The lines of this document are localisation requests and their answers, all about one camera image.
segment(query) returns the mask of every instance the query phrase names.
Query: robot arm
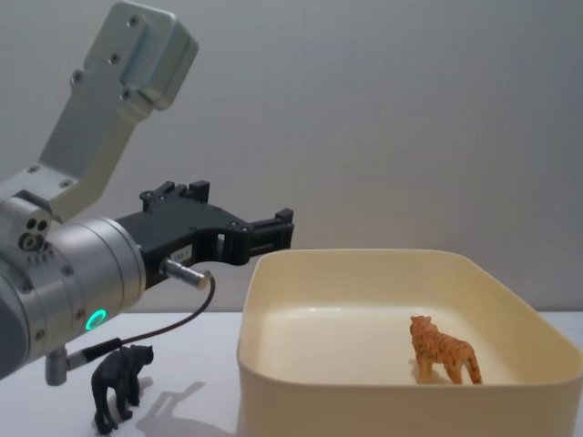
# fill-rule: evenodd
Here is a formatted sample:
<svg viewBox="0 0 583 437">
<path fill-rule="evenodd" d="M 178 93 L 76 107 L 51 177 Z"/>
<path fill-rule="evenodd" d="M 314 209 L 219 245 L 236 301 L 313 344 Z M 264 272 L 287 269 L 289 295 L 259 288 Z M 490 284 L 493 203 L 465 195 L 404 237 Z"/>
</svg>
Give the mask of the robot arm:
<svg viewBox="0 0 583 437">
<path fill-rule="evenodd" d="M 173 14 L 114 5 L 39 161 L 0 184 L 0 379 L 47 356 L 59 385 L 83 364 L 66 343 L 144 290 L 167 278 L 202 288 L 210 274 L 196 262 L 242 265 L 291 246 L 290 210 L 246 222 L 209 205 L 205 181 L 146 191 L 142 211 L 118 220 L 67 223 L 99 199 L 136 124 L 172 104 L 197 52 Z M 65 225 L 49 235 L 52 221 Z"/>
<path fill-rule="evenodd" d="M 38 249 L 50 221 L 97 201 L 137 123 L 174 101 L 198 45 L 170 13 L 114 5 L 37 163 L 0 185 L 0 241 Z M 29 220 L 41 229 L 26 230 Z"/>
</svg>

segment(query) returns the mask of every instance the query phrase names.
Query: animal figurine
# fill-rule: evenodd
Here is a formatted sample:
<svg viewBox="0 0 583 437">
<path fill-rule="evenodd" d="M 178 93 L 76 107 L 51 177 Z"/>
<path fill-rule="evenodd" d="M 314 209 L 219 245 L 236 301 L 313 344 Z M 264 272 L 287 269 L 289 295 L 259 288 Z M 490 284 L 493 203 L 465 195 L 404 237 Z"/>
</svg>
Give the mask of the animal figurine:
<svg viewBox="0 0 583 437">
<path fill-rule="evenodd" d="M 453 384 L 462 383 L 464 365 L 472 383 L 482 383 L 474 348 L 468 342 L 440 332 L 431 322 L 431 316 L 412 316 L 409 331 L 419 366 L 418 383 L 429 382 L 434 363 L 444 364 L 447 376 Z"/>
<path fill-rule="evenodd" d="M 107 406 L 107 389 L 116 392 L 119 417 L 126 421 L 132 417 L 127 404 L 139 406 L 138 374 L 145 365 L 154 361 L 151 346 L 122 347 L 111 352 L 95 369 L 91 377 L 91 390 L 95 400 L 95 424 L 101 434 L 118 428 Z"/>
</svg>

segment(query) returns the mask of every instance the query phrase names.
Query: black cable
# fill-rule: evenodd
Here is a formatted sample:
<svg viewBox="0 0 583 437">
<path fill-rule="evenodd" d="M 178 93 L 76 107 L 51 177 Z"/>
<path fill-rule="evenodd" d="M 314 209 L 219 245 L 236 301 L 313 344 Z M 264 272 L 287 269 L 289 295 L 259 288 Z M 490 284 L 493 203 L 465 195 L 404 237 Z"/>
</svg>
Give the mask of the black cable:
<svg viewBox="0 0 583 437">
<path fill-rule="evenodd" d="M 164 334 L 170 330 L 175 330 L 176 328 L 188 323 L 189 321 L 196 319 L 202 312 L 204 312 L 206 308 L 209 307 L 210 303 L 212 302 L 212 299 L 214 298 L 217 283 L 213 276 L 210 276 L 209 284 L 210 284 L 209 296 L 207 296 L 202 305 L 200 305 L 200 307 L 196 309 L 192 314 L 190 314 L 187 318 L 177 321 L 176 323 L 172 323 L 167 327 L 160 328 L 159 330 L 152 330 L 150 332 L 139 334 L 134 337 L 129 337 L 124 340 L 120 338 L 115 338 L 108 341 L 104 341 L 102 343 L 96 344 L 95 346 L 84 348 L 83 350 L 81 350 L 81 353 L 85 356 L 87 362 L 90 362 L 96 358 L 102 357 L 107 353 L 110 353 L 116 349 L 121 348 L 124 344 L 133 343 L 135 341 L 149 339 L 156 335 Z"/>
<path fill-rule="evenodd" d="M 145 334 L 136 335 L 135 337 L 129 337 L 128 339 L 122 340 L 121 344 L 128 344 L 133 343 L 135 341 L 149 339 L 150 337 L 154 337 L 155 335 L 164 334 L 169 330 L 175 330 L 176 328 L 184 325 L 185 323 L 188 323 L 189 321 L 196 319 L 202 312 L 204 312 L 206 308 L 209 307 L 210 303 L 212 302 L 212 298 L 215 295 L 215 289 L 217 288 L 217 284 L 213 276 L 210 276 L 209 284 L 210 284 L 209 296 L 207 296 L 206 300 L 202 303 L 202 305 L 200 305 L 200 308 L 198 308 L 196 311 L 190 314 L 187 318 L 177 321 L 176 323 L 172 323 L 171 325 L 168 325 L 166 328 L 152 330 Z"/>
</svg>

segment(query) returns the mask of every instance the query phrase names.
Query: gray wall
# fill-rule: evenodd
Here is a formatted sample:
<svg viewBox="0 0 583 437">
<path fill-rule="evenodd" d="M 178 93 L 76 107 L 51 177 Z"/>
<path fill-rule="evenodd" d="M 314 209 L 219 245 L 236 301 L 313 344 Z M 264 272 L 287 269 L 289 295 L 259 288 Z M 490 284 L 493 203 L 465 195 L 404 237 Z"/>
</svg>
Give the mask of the gray wall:
<svg viewBox="0 0 583 437">
<path fill-rule="evenodd" d="M 147 3 L 199 56 L 83 217 L 206 178 L 245 219 L 294 208 L 295 248 L 452 250 L 539 309 L 583 310 L 581 2 Z M 2 2 L 3 178 L 38 156 L 112 4 Z M 252 268 L 216 267 L 214 310 L 240 309 Z M 138 310 L 200 299 L 169 282 Z"/>
</svg>

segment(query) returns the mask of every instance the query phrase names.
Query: metal connector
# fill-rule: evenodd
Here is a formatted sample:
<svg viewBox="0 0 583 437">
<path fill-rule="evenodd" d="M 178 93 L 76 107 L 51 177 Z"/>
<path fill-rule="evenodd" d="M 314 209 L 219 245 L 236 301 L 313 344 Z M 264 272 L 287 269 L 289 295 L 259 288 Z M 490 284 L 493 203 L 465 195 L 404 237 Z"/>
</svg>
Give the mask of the metal connector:
<svg viewBox="0 0 583 437">
<path fill-rule="evenodd" d="M 65 346 L 50 351 L 45 360 L 46 384 L 56 387 L 66 382 L 66 349 Z"/>
<path fill-rule="evenodd" d="M 161 262 L 160 273 L 169 278 L 179 279 L 182 282 L 186 282 L 199 290 L 207 287 L 211 276 L 208 270 L 191 269 L 170 258 L 166 258 Z"/>
</svg>

